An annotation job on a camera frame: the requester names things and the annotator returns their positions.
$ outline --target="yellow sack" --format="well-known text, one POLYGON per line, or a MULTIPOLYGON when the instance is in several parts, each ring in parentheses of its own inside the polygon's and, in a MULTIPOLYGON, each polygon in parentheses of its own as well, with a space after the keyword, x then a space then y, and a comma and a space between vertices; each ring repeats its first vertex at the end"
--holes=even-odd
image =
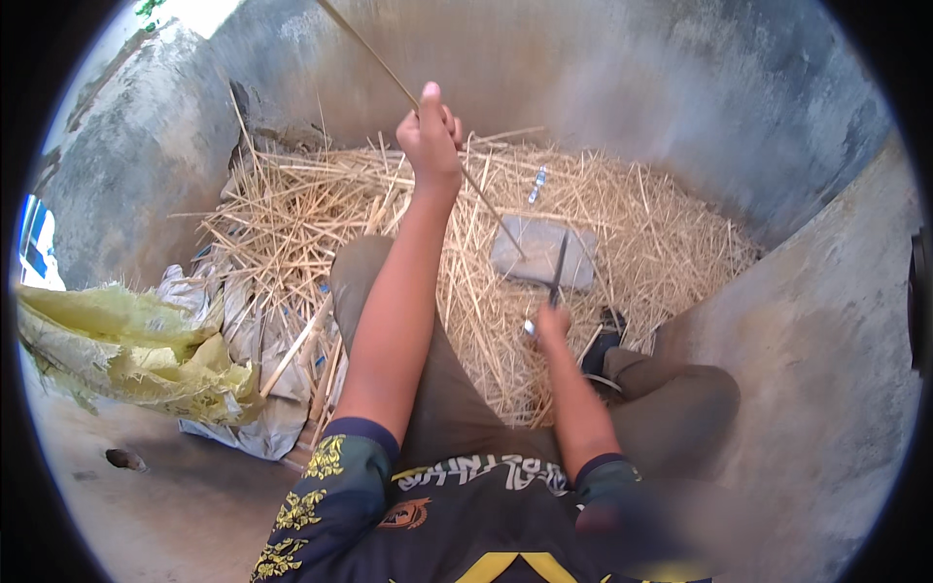
POLYGON ((193 322, 190 310, 121 285, 18 285, 16 294, 21 340, 40 372, 85 409, 94 412, 99 395, 191 421, 242 425, 262 408, 252 364, 233 364, 219 333, 222 297, 193 322))

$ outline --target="hay pile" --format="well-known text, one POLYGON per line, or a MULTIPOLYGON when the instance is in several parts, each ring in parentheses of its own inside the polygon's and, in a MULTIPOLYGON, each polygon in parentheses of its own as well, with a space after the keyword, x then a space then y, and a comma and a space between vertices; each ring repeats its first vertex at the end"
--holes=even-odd
MULTIPOLYGON (((565 154, 503 141, 517 134, 471 135, 461 159, 500 212, 597 234, 592 291, 564 290, 572 314, 569 342, 577 354, 596 332, 604 306, 625 314, 623 345, 650 352, 659 324, 755 261, 759 249, 752 242, 669 176, 600 151, 565 154), (530 205, 541 165, 547 165, 547 183, 530 205)), ((307 156, 246 151, 224 202, 202 222, 214 238, 206 259, 232 265, 214 276, 252 282, 248 311, 261 306, 266 321, 281 320, 290 339, 325 304, 335 252, 364 231, 394 235, 408 208, 411 166, 379 137, 378 146, 307 156)), ((440 317, 470 379, 503 421, 547 424, 544 362, 522 332, 547 290, 494 272, 489 254, 495 233, 494 217, 465 181, 441 256, 440 317)), ((322 339, 303 360, 338 354, 334 342, 322 339)), ((320 386, 332 384, 321 384, 311 369, 320 386)))

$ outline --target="right hand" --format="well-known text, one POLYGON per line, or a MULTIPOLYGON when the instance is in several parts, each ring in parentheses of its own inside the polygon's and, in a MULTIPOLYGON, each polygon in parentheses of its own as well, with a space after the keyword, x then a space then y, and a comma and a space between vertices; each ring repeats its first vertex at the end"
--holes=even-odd
POLYGON ((538 306, 535 333, 537 343, 545 354, 558 346, 566 346, 569 330, 570 312, 565 308, 552 308, 547 301, 538 306))
POLYGON ((440 102, 440 87, 429 81, 418 112, 410 111, 396 129, 396 139, 414 169, 415 192, 449 197, 453 204, 463 176, 457 150, 463 148, 463 125, 440 102))

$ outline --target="left hand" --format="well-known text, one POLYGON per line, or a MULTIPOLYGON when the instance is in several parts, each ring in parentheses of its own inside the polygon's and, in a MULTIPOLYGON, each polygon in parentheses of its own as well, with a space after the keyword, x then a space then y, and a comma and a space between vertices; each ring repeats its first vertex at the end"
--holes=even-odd
POLYGON ((418 112, 398 124, 396 139, 414 169, 415 189, 456 199, 463 182, 457 150, 463 147, 463 125, 440 102, 440 87, 429 81, 418 112))

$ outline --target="shirt sleeve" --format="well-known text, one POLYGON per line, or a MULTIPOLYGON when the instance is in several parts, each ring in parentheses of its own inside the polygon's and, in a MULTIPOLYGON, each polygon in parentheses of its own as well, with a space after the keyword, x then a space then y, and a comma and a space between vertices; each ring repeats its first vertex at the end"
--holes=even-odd
POLYGON ((285 497, 250 581, 295 581, 302 567, 352 546, 383 517, 397 457, 398 444, 381 425, 354 417, 330 423, 285 497))
POLYGON ((589 504, 596 498, 612 494, 622 484, 641 480, 638 470, 621 453, 603 453, 583 465, 577 473, 576 487, 580 502, 589 504))

